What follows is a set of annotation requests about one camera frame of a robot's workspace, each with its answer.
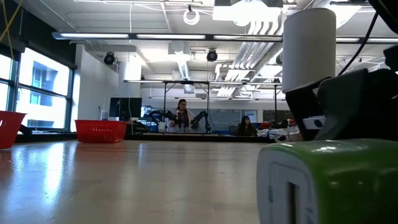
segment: monitor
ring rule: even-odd
[[[111,98],[109,117],[118,117],[121,121],[141,117],[142,98]]]

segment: black cable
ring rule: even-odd
[[[366,33],[365,38],[364,38],[361,46],[359,47],[358,51],[354,54],[353,58],[351,58],[351,60],[346,64],[346,66],[342,69],[342,71],[337,76],[344,74],[345,71],[347,70],[347,68],[354,62],[356,57],[358,57],[359,53],[361,53],[362,49],[365,47],[366,42],[368,41],[368,39],[369,39],[369,37],[370,37],[370,35],[372,33],[373,27],[374,27],[374,25],[376,23],[376,20],[377,20],[378,16],[379,16],[379,14],[377,12],[375,12],[374,16],[373,16],[373,19],[372,19],[372,22],[371,22],[371,25],[369,26],[368,32]]]

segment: white cylinder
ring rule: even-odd
[[[334,77],[336,15],[329,9],[300,11],[285,21],[282,92]]]

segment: red basket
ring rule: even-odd
[[[0,111],[0,149],[12,147],[25,115],[23,113]]]
[[[77,140],[86,143],[115,143],[124,139],[126,123],[121,121],[75,120]]]

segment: person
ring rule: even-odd
[[[175,110],[175,114],[177,115],[177,121],[170,121],[169,132],[193,132],[191,130],[190,124],[191,121],[194,119],[193,113],[187,108],[187,101],[181,99],[178,102],[177,109]]]
[[[257,130],[255,127],[250,122],[250,118],[248,116],[243,116],[241,124],[239,125],[238,130],[236,131],[237,136],[246,136],[246,137],[251,137],[255,136],[257,137]]]

